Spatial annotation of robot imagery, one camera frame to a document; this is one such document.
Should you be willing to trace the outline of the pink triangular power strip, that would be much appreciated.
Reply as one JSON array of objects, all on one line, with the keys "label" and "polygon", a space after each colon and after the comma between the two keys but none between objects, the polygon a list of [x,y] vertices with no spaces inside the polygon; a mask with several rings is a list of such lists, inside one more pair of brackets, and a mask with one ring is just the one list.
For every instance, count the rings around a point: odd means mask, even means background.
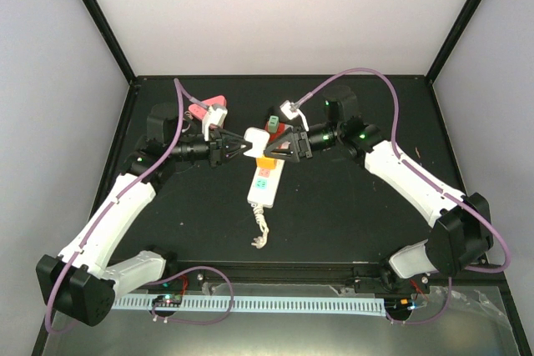
[{"label": "pink triangular power strip", "polygon": [[207,98],[207,99],[203,100],[202,103],[206,106],[206,108],[202,108],[196,103],[192,103],[188,107],[188,111],[189,111],[189,114],[191,115],[191,117],[195,118],[195,119],[197,119],[199,121],[201,121],[204,118],[204,116],[206,115],[206,113],[208,111],[208,108],[210,106],[214,106],[214,105],[218,104],[219,106],[226,107],[227,106],[227,99],[226,99],[226,97],[224,95],[218,95],[218,96],[214,96],[212,98]]}]

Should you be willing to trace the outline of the white long power strip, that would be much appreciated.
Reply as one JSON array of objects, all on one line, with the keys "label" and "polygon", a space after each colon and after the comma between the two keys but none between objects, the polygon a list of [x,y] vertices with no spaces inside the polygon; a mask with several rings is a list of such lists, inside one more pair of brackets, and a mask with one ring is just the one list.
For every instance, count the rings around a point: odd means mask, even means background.
[{"label": "white long power strip", "polygon": [[278,160],[277,166],[273,170],[260,169],[256,165],[247,195],[247,202],[249,204],[273,208],[284,165],[285,162],[283,160]]}]

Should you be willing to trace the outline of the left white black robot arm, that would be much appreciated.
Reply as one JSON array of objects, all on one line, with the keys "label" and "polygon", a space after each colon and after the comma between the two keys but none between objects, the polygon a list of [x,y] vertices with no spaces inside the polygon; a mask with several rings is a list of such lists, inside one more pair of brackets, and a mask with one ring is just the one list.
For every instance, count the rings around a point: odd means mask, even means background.
[{"label": "left white black robot arm", "polygon": [[93,327],[113,301],[152,282],[171,288],[179,279],[176,255],[151,246],[123,262],[109,261],[134,220],[175,172],[177,163],[227,163],[250,143],[223,128],[228,111],[214,103],[196,122],[170,103],[154,106],[146,134],[130,154],[109,195],[58,256],[44,255],[36,273],[48,310]]}]

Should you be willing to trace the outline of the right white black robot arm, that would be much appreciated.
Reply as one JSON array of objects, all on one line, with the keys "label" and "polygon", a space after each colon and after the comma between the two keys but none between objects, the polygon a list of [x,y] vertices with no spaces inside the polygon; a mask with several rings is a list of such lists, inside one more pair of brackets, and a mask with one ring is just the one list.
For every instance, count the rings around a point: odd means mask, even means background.
[{"label": "right white black robot arm", "polygon": [[400,291],[410,278],[421,274],[453,278],[492,248],[490,208],[484,197],[465,195],[395,150],[378,127],[363,121],[358,99],[349,87],[328,88],[323,99],[325,123],[287,128],[266,145],[264,155],[298,163],[340,143],[356,163],[389,184],[419,212],[431,229],[430,236],[397,250],[383,262],[379,280],[386,291]]}]

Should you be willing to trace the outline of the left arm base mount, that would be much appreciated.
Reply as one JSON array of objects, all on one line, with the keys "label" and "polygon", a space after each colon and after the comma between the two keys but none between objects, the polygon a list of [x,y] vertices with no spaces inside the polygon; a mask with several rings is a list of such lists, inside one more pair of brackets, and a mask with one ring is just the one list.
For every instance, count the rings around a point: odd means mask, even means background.
[{"label": "left arm base mount", "polygon": [[179,271],[177,273],[173,273],[165,278],[157,278],[153,281],[150,281],[148,283],[143,284],[143,287],[164,287],[169,288],[176,285],[177,282],[179,282],[178,286],[181,288],[183,286],[183,281],[188,280],[188,276],[191,273],[197,273],[201,270],[205,270],[205,266],[194,266],[190,268],[186,268],[182,271]]}]

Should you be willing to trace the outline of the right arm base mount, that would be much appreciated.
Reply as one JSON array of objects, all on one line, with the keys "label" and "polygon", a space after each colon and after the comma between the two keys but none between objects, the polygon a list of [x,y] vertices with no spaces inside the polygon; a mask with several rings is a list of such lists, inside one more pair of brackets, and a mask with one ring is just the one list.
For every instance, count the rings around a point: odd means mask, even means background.
[{"label": "right arm base mount", "polygon": [[381,264],[357,264],[346,283],[357,293],[411,294],[416,292],[412,278],[400,278],[393,270]]}]

